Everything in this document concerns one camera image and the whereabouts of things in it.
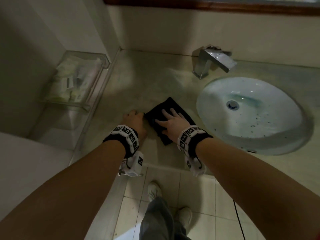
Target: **forearm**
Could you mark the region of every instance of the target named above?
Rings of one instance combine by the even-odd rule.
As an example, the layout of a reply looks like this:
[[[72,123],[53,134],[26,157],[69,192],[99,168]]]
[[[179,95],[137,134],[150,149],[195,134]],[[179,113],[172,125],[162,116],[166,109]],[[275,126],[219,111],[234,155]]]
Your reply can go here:
[[[46,181],[0,222],[4,239],[84,239],[125,156],[106,141]]]
[[[216,139],[200,142],[196,153],[267,239],[319,234],[320,198],[292,178]]]

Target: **tile floor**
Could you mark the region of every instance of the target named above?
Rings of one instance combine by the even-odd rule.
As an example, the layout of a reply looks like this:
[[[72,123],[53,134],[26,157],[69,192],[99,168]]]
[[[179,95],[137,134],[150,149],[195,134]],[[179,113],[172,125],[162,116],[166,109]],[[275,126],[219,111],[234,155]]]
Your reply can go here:
[[[139,239],[140,224],[149,204],[147,185],[156,181],[173,214],[183,206],[193,211],[189,238],[243,240],[233,201],[215,179],[151,167],[143,168],[143,174],[128,180],[113,239]],[[263,240],[250,218],[239,206],[237,209],[246,240]]]

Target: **hand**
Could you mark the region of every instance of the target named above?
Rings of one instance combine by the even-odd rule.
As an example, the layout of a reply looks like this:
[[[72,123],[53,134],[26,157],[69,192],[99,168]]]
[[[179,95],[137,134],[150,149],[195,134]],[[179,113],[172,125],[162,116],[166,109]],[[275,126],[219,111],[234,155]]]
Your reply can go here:
[[[177,114],[173,108],[171,108],[170,111],[173,116],[167,113],[164,109],[162,110],[163,115],[168,119],[168,121],[155,120],[155,122],[167,128],[167,130],[162,131],[162,134],[165,134],[170,140],[177,143],[181,132],[190,127],[190,124],[181,113]]]
[[[135,109],[131,110],[128,114],[123,115],[121,125],[129,126],[130,128],[135,129],[139,136],[139,143],[142,144],[144,139],[147,136],[147,131],[143,127],[143,113],[138,113]]]

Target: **gray pants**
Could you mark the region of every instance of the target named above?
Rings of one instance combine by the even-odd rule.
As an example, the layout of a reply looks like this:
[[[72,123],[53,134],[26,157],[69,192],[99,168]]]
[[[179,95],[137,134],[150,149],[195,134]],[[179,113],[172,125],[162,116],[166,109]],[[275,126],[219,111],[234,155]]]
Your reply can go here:
[[[172,217],[167,202],[162,197],[150,202],[141,222],[139,240],[190,240],[186,229]]]

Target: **white sink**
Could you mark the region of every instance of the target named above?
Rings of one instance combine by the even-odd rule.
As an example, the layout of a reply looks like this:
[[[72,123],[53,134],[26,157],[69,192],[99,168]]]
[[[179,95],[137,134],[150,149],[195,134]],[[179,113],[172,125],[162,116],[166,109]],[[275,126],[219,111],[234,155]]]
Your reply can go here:
[[[313,123],[285,92],[261,80],[221,78],[197,100],[204,125],[216,137],[245,151],[281,155],[302,147]]]

